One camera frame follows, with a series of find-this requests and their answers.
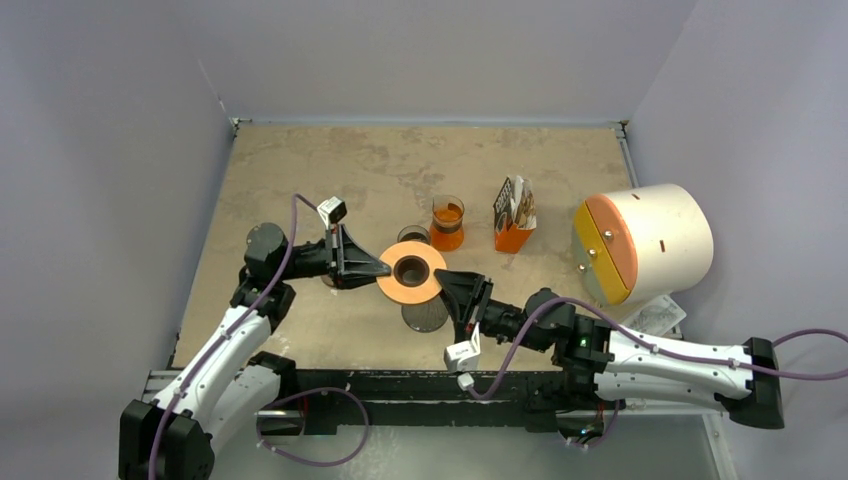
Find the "orange filter paper box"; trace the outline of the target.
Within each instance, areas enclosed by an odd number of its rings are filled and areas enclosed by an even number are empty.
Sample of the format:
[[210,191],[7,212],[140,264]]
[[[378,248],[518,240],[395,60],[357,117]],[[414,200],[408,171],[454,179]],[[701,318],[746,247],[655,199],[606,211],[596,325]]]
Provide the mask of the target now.
[[507,177],[493,204],[494,249],[518,253],[537,227],[532,182],[520,175]]

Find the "amber glass carafe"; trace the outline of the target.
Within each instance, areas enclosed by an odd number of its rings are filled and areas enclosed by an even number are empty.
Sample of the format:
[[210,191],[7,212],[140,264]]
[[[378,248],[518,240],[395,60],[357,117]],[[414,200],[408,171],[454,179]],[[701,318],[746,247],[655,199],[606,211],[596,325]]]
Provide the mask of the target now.
[[437,195],[432,200],[429,227],[431,245],[438,251],[457,250],[464,242],[464,203],[452,195]]

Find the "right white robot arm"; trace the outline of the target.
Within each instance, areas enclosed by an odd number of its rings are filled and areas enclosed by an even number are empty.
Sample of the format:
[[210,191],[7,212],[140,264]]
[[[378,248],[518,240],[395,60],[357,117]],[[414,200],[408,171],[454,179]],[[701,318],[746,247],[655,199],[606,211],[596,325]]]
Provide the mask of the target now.
[[724,411],[731,421],[752,428],[785,425],[769,340],[705,345],[657,337],[612,324],[595,307],[581,314],[582,301],[548,288],[517,307],[493,299],[493,284],[482,274],[437,269],[433,278],[455,333],[445,363],[457,375],[471,367],[454,353],[477,357],[481,338],[489,337],[509,343],[507,362],[519,348],[550,353],[552,364],[565,373],[563,397],[576,407],[647,398]]

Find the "aluminium frame rail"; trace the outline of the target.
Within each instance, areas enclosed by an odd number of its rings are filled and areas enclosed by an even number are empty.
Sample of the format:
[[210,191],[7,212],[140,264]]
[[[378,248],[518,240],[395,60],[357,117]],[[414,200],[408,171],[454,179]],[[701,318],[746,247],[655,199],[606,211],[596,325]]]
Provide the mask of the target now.
[[597,407],[554,372],[511,372],[477,402],[429,371],[303,370],[307,397],[239,379],[248,409],[217,409],[214,479],[734,479],[723,419],[664,401]]

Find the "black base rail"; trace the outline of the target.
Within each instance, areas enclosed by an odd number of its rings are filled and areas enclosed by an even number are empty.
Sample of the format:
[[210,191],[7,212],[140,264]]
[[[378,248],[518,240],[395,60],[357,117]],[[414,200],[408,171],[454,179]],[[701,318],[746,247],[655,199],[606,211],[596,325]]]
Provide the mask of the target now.
[[560,371],[509,371],[489,400],[462,391],[456,378],[427,370],[298,369],[285,373],[276,395],[285,410],[305,417],[308,435],[340,426],[520,427],[564,431],[559,417],[574,411],[622,410],[623,401],[567,384]]

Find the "wooden ring dripper stand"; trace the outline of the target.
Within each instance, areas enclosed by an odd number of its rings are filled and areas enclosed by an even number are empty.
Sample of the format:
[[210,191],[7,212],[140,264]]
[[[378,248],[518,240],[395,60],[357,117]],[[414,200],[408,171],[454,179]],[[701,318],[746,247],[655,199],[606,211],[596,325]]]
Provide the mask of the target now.
[[419,305],[441,292],[435,271],[446,269],[447,263],[432,246],[419,241],[399,242],[387,248],[379,259],[389,266],[389,275],[377,279],[388,299],[401,305]]

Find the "dark ribbed glass cone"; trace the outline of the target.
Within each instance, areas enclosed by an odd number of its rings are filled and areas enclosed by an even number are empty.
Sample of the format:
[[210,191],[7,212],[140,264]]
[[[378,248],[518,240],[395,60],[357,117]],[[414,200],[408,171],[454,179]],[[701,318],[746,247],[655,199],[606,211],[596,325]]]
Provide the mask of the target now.
[[419,333],[435,332],[449,318],[447,308],[439,297],[421,304],[402,305],[401,316],[410,329]]

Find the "small dark glass cup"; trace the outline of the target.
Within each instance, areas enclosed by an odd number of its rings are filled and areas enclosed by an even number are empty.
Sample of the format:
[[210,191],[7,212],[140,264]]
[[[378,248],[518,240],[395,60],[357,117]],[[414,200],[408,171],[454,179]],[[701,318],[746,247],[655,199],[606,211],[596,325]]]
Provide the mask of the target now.
[[408,225],[402,228],[397,235],[398,242],[417,241],[431,244],[431,236],[428,228],[421,225]]

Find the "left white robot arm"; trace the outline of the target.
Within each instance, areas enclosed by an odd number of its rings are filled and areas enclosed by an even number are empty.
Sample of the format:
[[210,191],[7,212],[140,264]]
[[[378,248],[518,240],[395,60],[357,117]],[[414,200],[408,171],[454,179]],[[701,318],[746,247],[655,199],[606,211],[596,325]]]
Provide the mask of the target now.
[[133,400],[122,412],[119,478],[209,478],[218,452],[241,423],[267,404],[284,409],[297,399],[295,362],[258,350],[295,299],[290,281],[326,276],[347,290],[391,272],[342,224],[300,246],[276,224],[254,227],[239,285],[214,333],[152,399]]

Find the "white cylinder drum orange lid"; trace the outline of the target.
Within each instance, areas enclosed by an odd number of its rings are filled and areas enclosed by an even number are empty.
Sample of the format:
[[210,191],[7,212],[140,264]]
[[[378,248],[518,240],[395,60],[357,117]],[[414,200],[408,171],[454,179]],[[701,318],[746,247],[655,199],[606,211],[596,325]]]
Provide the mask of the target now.
[[714,240],[694,197],[661,184],[587,197],[574,215],[572,255],[590,296],[615,306],[698,284]]

